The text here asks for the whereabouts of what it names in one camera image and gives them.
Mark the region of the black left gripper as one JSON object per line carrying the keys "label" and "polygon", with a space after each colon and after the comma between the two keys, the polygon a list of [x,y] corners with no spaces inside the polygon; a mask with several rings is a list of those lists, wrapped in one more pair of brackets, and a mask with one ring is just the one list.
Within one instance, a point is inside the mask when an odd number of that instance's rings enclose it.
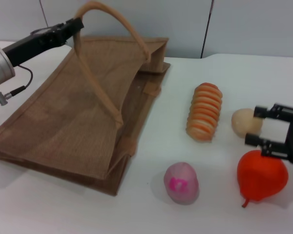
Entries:
{"label": "black left gripper", "polygon": [[3,52],[13,66],[18,66],[47,50],[63,46],[83,28],[81,18],[69,19],[52,27],[35,30],[29,36],[3,48]]}

